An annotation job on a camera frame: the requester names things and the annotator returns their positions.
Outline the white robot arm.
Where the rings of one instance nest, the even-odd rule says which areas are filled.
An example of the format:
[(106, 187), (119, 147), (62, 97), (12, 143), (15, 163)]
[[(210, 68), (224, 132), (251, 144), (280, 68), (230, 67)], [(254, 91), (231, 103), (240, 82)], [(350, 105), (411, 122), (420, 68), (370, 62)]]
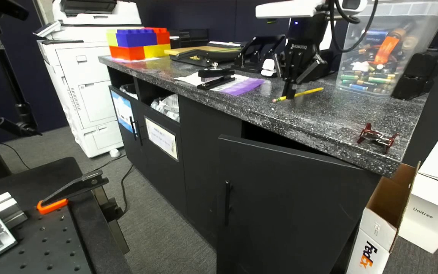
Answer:
[(280, 0), (255, 6), (257, 18), (289, 20), (281, 71), (283, 97), (292, 99), (293, 87), (325, 64), (319, 45), (327, 26), (335, 18), (357, 23), (356, 13), (360, 13), (366, 4), (368, 0)]

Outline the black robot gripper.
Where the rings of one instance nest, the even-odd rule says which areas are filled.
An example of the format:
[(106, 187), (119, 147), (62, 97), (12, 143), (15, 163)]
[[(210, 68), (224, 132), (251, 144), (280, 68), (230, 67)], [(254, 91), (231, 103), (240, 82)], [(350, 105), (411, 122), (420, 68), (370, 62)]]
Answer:
[(328, 53), (319, 48), (327, 21), (322, 16), (290, 18), (281, 56), (283, 96), (292, 99), (295, 83), (316, 80), (325, 74)]

